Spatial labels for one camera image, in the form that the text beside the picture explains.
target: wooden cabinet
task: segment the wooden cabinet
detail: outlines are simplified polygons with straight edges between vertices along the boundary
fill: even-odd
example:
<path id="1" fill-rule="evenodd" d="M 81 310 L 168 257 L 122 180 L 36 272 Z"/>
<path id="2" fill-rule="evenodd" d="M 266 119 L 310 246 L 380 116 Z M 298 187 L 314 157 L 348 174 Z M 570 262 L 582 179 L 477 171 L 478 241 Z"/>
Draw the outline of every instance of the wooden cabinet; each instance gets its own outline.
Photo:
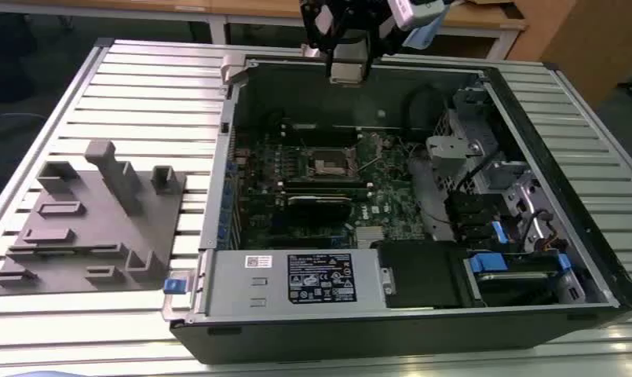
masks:
<path id="1" fill-rule="evenodd" d="M 632 71 L 632 0 L 514 0 L 527 22 L 509 60 L 555 63 L 590 106 Z"/>

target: green circuit board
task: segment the green circuit board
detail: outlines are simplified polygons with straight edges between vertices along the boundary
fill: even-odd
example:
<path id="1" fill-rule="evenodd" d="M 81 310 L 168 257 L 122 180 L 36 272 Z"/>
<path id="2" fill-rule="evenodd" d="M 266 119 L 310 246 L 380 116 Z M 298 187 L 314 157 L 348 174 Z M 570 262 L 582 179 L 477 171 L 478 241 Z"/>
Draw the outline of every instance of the green circuit board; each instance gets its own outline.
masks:
<path id="1" fill-rule="evenodd" d="M 361 132 L 360 139 L 345 147 L 348 169 L 330 167 L 328 172 L 341 179 L 348 175 L 362 182 L 370 182 L 370 194 L 352 201 L 350 216 L 345 224 L 332 227 L 302 227 L 285 224 L 278 215 L 282 202 L 277 182 L 285 177 L 313 175 L 308 167 L 308 156 L 313 153 L 332 153 L 333 148 L 285 146 L 269 140 L 254 145 L 254 161 L 248 164 L 246 184 L 241 195 L 242 249 L 274 247 L 282 239 L 304 240 L 304 245 L 314 248 L 354 247 L 354 228 L 380 226 L 385 239 L 408 240 L 424 238 L 424 226 L 412 193 L 406 161 L 418 145 L 404 145 L 385 133 Z"/>

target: motherboard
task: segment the motherboard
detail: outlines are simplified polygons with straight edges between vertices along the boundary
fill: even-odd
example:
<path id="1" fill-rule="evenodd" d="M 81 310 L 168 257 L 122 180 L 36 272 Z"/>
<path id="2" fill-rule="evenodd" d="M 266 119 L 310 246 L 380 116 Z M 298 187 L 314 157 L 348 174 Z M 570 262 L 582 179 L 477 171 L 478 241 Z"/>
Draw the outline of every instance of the motherboard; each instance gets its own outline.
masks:
<path id="1" fill-rule="evenodd" d="M 361 130 L 320 145 L 281 135 L 238 135 L 241 249 L 342 249 L 424 238 L 406 166 L 422 145 Z"/>

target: white sticker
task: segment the white sticker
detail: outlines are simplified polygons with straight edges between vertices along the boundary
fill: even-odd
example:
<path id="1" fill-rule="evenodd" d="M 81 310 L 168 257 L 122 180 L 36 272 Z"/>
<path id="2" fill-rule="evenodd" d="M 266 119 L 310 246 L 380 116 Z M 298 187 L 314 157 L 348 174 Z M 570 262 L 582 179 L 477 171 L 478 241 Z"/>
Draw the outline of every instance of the white sticker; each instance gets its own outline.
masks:
<path id="1" fill-rule="evenodd" d="M 269 269 L 272 267 L 270 255 L 246 255 L 245 268 L 246 269 Z"/>

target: gray 3d printed part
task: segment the gray 3d printed part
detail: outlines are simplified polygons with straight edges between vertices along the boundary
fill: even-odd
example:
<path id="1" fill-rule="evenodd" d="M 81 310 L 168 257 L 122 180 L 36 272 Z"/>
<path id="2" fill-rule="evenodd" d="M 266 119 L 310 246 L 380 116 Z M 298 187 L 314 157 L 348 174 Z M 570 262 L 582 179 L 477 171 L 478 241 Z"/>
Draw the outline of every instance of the gray 3d printed part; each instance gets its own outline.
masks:
<path id="1" fill-rule="evenodd" d="M 0 295 L 160 289 L 168 272 L 184 179 L 170 167 L 134 172 L 109 141 L 85 158 L 98 171 L 49 162 L 44 191 L 8 248 Z"/>

